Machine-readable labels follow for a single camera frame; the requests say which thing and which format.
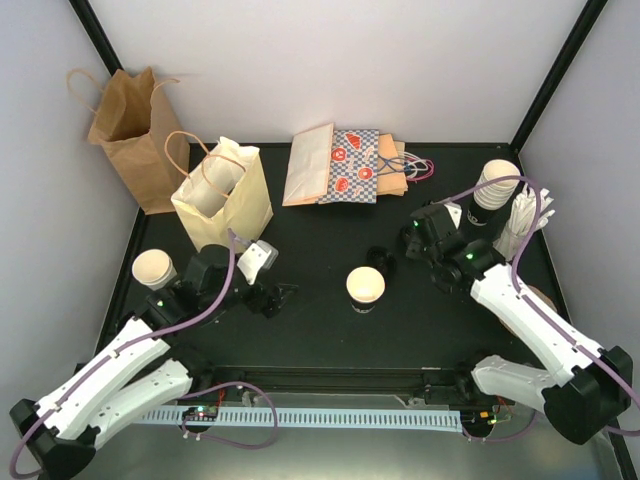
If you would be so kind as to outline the cream paper bag with handles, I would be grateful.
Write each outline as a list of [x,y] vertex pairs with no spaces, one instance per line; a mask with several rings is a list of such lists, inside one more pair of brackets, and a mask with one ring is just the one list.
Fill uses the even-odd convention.
[[260,149],[220,137],[213,149],[203,151],[203,160],[191,171],[164,151],[185,177],[171,202],[195,249],[227,247],[229,232],[243,240],[259,239],[273,217]]

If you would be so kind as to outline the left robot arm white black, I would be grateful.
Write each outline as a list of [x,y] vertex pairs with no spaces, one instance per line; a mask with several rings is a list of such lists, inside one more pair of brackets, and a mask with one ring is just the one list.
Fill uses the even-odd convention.
[[204,247],[179,275],[164,251],[140,254],[132,273],[151,293],[115,338],[58,389],[12,407],[21,440],[11,477],[22,478],[17,459],[28,450],[39,465],[33,477],[72,479],[115,434],[156,407],[246,387],[216,382],[213,365],[178,334],[236,305],[274,316],[296,290],[262,282],[277,256],[267,242],[233,237],[229,246]]

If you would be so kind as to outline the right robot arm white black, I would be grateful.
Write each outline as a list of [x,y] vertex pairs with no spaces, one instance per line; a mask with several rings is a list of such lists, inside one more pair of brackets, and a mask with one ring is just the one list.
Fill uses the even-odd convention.
[[431,268],[443,291],[465,292],[488,309],[540,361],[538,368],[489,355],[454,379],[457,396],[514,400],[546,416],[566,440],[582,445],[632,401],[633,360],[605,349],[567,323],[524,283],[487,241],[468,241],[454,203],[424,205],[402,230],[406,255]]

